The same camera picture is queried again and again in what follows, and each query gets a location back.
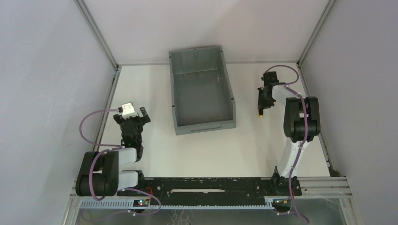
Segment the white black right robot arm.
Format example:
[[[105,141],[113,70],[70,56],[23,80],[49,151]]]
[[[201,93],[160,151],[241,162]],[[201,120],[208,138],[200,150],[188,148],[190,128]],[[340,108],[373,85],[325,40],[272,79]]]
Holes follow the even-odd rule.
[[[285,107],[283,132],[286,144],[270,179],[272,191],[276,195],[288,195],[298,188],[297,167],[309,143],[321,131],[319,102],[316,97],[305,97],[280,82],[276,72],[265,72],[261,78],[263,87],[258,88],[258,114],[280,103]]]

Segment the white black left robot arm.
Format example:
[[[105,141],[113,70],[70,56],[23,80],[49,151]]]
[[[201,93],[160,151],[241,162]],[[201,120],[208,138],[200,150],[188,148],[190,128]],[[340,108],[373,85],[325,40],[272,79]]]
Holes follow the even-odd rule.
[[[106,196],[114,196],[118,190],[137,187],[143,181],[140,170],[120,171],[120,167],[141,160],[144,151],[142,133],[144,125],[151,119],[144,107],[137,111],[132,103],[112,111],[121,130],[121,142],[104,144],[105,150],[84,154],[75,184],[78,196],[91,196],[101,201]]]

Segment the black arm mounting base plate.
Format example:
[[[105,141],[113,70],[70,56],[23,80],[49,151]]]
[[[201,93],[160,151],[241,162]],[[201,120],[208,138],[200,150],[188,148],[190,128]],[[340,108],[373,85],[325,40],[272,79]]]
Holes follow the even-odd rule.
[[[301,184],[288,195],[276,195],[271,178],[144,178],[136,187],[157,197],[161,204],[234,204],[260,203],[266,197],[301,196]]]

